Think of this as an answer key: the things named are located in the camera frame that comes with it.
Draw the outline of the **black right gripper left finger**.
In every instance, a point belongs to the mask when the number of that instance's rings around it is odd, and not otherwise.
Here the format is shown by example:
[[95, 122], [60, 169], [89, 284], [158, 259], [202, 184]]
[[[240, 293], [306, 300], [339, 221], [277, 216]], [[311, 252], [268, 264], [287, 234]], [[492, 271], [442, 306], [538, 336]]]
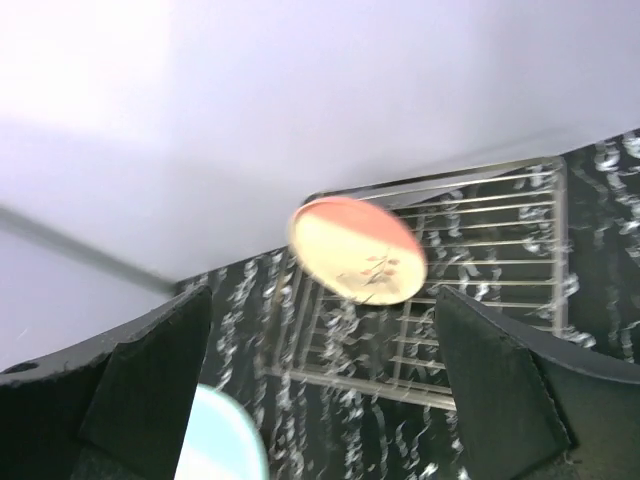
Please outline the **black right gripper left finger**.
[[212, 295], [1, 373], [4, 479], [171, 479], [207, 350]]

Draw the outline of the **pink and cream plate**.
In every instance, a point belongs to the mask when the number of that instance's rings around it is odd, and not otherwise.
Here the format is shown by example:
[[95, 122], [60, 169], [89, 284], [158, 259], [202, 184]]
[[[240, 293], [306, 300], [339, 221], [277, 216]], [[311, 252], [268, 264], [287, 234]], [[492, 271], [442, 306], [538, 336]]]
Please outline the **pink and cream plate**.
[[289, 222], [288, 240], [305, 273], [359, 304], [404, 302], [427, 278], [426, 255], [414, 233], [364, 200], [333, 196], [301, 206]]

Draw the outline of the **aluminium frame rail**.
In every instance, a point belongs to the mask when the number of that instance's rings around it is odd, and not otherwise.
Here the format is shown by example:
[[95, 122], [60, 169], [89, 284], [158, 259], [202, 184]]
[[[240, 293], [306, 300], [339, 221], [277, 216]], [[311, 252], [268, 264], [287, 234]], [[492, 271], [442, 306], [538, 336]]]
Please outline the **aluminium frame rail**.
[[5, 205], [1, 206], [1, 229], [36, 243], [52, 253], [140, 287], [164, 294], [171, 294], [175, 290], [175, 281], [128, 263]]

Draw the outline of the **blue and cream plate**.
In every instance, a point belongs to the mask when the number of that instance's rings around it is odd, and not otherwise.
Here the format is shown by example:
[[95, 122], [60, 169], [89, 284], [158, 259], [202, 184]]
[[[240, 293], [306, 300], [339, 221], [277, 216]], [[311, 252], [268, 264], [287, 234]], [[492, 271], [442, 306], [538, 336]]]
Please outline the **blue and cream plate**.
[[174, 478], [270, 478], [263, 440], [243, 406], [211, 386], [197, 386]]

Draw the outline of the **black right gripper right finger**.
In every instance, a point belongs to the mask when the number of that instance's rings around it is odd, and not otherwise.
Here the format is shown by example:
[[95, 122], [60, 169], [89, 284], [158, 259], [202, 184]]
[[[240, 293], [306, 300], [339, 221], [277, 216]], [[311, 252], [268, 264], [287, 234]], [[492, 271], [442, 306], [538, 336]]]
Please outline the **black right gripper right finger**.
[[636, 479], [639, 367], [450, 287], [435, 327], [474, 479]]

